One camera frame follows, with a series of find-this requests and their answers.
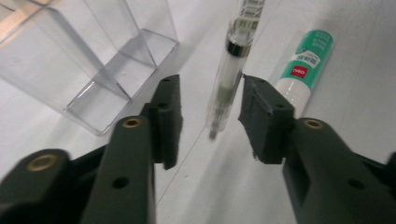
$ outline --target white background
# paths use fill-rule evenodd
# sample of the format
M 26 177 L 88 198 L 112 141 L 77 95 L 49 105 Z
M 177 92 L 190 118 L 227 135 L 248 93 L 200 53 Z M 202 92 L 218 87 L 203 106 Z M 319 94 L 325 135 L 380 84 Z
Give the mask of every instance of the white background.
M 158 223 L 295 223 L 282 167 L 253 159 L 237 121 L 242 88 L 225 132 L 208 140 L 206 106 L 232 1 L 168 2 L 180 46 L 129 111 L 139 113 L 160 77 L 180 74 L 184 127 L 177 167 L 156 167 Z M 302 35 L 317 21 L 334 24 L 332 55 L 304 117 L 328 122 L 355 152 L 386 162 L 396 143 L 394 11 L 392 0 L 267 0 L 244 72 L 274 84 Z M 0 82 L 0 179 L 36 150 L 63 148 L 76 158 L 107 141 Z

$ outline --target transparent acrylic container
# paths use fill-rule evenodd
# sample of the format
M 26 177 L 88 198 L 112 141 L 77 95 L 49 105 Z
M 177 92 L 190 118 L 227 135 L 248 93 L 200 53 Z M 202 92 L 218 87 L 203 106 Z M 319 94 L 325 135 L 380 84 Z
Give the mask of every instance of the transparent acrylic container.
M 162 22 L 141 28 L 133 12 L 156 1 L 151 9 L 163 4 Z M 0 76 L 96 134 L 118 120 L 177 46 L 165 0 L 15 2 L 0 18 Z

